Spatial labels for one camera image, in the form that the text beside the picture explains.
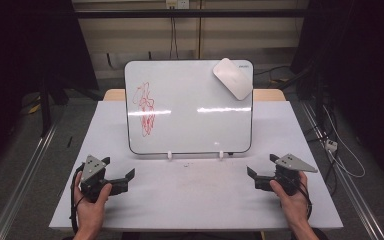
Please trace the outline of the dark curtain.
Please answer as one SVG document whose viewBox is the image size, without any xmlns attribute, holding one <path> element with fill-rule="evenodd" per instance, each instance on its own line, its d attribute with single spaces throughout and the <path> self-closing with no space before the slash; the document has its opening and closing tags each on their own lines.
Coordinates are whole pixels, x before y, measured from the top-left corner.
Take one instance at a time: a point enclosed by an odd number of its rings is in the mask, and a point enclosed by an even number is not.
<svg viewBox="0 0 384 240">
<path fill-rule="evenodd" d="M 384 171 L 384 0 L 309 0 L 308 8 L 335 8 L 338 14 L 304 19 L 292 70 L 306 67 L 334 22 L 341 20 L 322 74 L 356 135 Z"/>
<path fill-rule="evenodd" d="M 23 96 L 43 88 L 59 102 L 98 88 L 72 0 L 0 0 L 0 152 Z"/>
</svg>

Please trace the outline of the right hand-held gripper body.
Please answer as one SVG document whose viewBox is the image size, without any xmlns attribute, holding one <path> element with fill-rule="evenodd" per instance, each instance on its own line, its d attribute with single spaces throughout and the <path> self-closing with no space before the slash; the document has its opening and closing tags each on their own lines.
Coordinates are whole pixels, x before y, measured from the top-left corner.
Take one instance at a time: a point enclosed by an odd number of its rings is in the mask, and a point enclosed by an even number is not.
<svg viewBox="0 0 384 240">
<path fill-rule="evenodd" d="M 299 189 L 300 176 L 299 172 L 313 172 L 317 173 L 318 170 L 304 162 L 293 154 L 286 154 L 274 163 L 275 172 L 273 176 L 260 176 L 254 181 L 255 188 L 263 191 L 273 191 L 270 186 L 270 181 L 277 181 L 289 196 L 294 195 Z"/>
</svg>

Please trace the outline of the white wall socket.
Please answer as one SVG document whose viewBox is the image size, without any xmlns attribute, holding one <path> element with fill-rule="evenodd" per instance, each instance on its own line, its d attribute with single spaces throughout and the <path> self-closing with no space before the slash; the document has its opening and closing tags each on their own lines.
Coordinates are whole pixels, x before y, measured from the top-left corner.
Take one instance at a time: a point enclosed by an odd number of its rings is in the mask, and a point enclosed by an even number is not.
<svg viewBox="0 0 384 240">
<path fill-rule="evenodd" d="M 165 0 L 167 9 L 186 10 L 190 8 L 189 0 Z"/>
</svg>

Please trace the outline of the person's left hand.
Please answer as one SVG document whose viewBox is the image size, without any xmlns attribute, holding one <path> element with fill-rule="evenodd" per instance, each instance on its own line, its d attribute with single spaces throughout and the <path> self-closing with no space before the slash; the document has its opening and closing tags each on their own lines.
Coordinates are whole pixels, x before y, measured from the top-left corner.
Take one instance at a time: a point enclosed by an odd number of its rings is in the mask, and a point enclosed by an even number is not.
<svg viewBox="0 0 384 240">
<path fill-rule="evenodd" d="M 106 184 L 99 195 L 98 200 L 95 203 L 91 203 L 81 193 L 78 187 L 82 177 L 82 172 L 76 175 L 74 185 L 74 201 L 76 204 L 77 216 L 78 216 L 78 231 L 79 230 L 92 230 L 98 231 L 102 228 L 105 216 L 105 203 L 109 198 L 109 194 L 112 189 L 111 184 Z"/>
</svg>

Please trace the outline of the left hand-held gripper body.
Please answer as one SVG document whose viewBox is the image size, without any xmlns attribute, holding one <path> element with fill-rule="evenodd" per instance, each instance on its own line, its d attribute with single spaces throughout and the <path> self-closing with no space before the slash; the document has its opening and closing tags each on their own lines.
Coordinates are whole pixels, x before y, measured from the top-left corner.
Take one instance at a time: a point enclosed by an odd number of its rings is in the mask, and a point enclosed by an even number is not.
<svg viewBox="0 0 384 240">
<path fill-rule="evenodd" d="M 102 188 L 110 183 L 112 189 L 110 196 L 118 195 L 128 191 L 129 182 L 121 182 L 121 179 L 106 180 L 106 166 L 98 158 L 88 155 L 82 169 L 80 181 L 81 192 L 91 202 L 95 203 L 100 195 Z"/>
</svg>

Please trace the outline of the black horizontal metal bar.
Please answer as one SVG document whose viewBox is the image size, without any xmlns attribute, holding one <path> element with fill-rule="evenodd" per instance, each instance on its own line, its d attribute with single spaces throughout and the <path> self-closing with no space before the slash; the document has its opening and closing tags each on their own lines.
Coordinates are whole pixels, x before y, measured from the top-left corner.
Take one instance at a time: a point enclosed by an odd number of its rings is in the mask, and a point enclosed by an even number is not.
<svg viewBox="0 0 384 240">
<path fill-rule="evenodd" d="M 81 10 L 76 11 L 78 18 L 276 18 L 305 17 L 310 10 L 269 9 L 269 10 Z"/>
</svg>

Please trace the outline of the white desktop whiteboard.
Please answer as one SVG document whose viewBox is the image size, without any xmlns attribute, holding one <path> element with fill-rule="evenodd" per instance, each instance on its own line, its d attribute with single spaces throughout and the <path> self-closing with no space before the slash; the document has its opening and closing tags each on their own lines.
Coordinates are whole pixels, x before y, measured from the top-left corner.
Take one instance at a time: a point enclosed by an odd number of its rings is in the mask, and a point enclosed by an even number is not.
<svg viewBox="0 0 384 240">
<path fill-rule="evenodd" d="M 219 61 L 126 64 L 126 112 L 132 152 L 248 151 L 252 143 L 253 90 L 244 100 L 237 100 L 213 74 Z"/>
</svg>

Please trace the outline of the yellow floor tape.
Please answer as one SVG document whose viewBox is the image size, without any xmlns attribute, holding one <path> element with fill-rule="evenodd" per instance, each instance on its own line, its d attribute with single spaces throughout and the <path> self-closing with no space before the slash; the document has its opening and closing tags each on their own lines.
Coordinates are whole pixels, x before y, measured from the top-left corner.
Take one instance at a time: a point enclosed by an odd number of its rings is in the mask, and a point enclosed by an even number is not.
<svg viewBox="0 0 384 240">
<path fill-rule="evenodd" d="M 41 97 L 36 97 L 29 105 L 28 114 L 33 114 L 41 108 Z"/>
</svg>

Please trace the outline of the person's right hand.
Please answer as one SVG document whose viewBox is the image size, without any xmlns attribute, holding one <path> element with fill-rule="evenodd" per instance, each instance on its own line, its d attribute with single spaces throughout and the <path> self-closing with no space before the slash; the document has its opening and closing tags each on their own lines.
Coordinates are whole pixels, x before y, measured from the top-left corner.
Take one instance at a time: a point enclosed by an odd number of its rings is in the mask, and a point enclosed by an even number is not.
<svg viewBox="0 0 384 240">
<path fill-rule="evenodd" d="M 302 193 L 289 196 L 275 180 L 270 181 L 274 193 L 279 197 L 283 213 L 290 229 L 298 233 L 310 229 L 307 218 L 307 200 Z"/>
</svg>

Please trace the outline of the black metal stand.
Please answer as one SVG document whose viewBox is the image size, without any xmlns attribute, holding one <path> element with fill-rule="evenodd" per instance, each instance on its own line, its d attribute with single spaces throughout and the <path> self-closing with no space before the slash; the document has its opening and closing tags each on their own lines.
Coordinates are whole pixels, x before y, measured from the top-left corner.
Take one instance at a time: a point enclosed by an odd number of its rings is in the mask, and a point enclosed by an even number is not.
<svg viewBox="0 0 384 240">
<path fill-rule="evenodd" d="M 51 111 L 49 106 L 49 91 L 47 87 L 47 79 L 42 78 L 40 84 L 40 106 L 42 111 L 42 133 L 41 136 L 45 137 L 51 127 Z"/>
</svg>

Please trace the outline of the metal floor rail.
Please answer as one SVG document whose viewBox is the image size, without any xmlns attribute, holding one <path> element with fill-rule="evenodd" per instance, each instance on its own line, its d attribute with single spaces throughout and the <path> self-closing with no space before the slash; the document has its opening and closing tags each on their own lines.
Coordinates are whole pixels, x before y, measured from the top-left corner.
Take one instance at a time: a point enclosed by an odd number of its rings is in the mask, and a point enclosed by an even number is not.
<svg viewBox="0 0 384 240">
<path fill-rule="evenodd" d="M 308 102 L 301 103 L 302 109 L 304 110 L 311 126 L 313 127 L 317 137 L 323 137 L 323 131 L 320 127 L 318 127 L 316 123 L 316 115 L 315 110 L 313 110 L 312 106 Z M 369 239 L 371 240 L 384 240 L 384 232 L 381 229 L 381 226 L 375 217 L 373 211 L 370 209 L 368 203 L 364 199 L 363 195 L 358 190 L 356 184 L 353 179 L 356 177 L 353 174 L 349 174 L 348 170 L 344 170 L 345 166 L 340 159 L 339 154 L 337 157 L 334 157 L 334 154 L 330 150 L 325 149 L 325 140 L 324 142 L 320 140 L 320 144 L 327 153 L 330 164 L 333 166 L 333 169 L 336 171 L 337 179 L 341 182 L 344 190 L 354 207 L 362 225 L 364 226 L 366 232 L 369 235 Z"/>
<path fill-rule="evenodd" d="M 29 158 L 28 164 L 17 181 L 14 191 L 11 193 L 9 200 L 4 206 L 0 214 L 0 240 L 5 240 L 9 230 L 19 212 L 19 209 L 24 201 L 24 198 L 30 188 L 34 176 L 44 158 L 44 155 L 55 135 L 57 126 L 52 124 L 46 133 L 40 137 L 39 142 Z"/>
</svg>

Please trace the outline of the thin vertical wall conduit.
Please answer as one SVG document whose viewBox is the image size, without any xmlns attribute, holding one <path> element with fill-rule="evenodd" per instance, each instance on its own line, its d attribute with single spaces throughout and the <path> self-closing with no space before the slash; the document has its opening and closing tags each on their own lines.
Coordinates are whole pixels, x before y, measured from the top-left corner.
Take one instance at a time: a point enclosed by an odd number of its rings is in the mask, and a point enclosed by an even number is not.
<svg viewBox="0 0 384 240">
<path fill-rule="evenodd" d="M 202 10 L 202 0 L 197 0 L 197 9 Z M 197 59 L 201 59 L 201 39 L 202 39 L 202 18 L 198 18 L 197 20 L 197 50 L 196 57 Z"/>
</svg>

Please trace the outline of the wooden table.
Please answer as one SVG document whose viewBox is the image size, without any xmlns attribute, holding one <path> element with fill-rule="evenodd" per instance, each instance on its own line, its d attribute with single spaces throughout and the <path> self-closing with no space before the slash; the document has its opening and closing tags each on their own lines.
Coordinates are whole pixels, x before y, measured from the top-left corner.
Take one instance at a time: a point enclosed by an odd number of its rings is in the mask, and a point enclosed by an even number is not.
<svg viewBox="0 0 384 240">
<path fill-rule="evenodd" d="M 284 93 L 279 89 L 254 89 L 253 99 L 255 101 L 285 101 Z M 124 101 L 124 89 L 110 89 L 103 98 L 104 101 Z"/>
</svg>

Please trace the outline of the white whiteboard eraser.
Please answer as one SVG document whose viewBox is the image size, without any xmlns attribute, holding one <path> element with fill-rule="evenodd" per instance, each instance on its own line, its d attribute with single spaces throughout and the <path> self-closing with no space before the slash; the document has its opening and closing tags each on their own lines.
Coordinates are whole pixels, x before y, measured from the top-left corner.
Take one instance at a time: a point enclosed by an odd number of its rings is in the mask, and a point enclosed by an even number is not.
<svg viewBox="0 0 384 240">
<path fill-rule="evenodd" d="M 214 66 L 213 74 L 237 100 L 244 100 L 253 90 L 253 65 L 248 60 L 223 58 Z"/>
</svg>

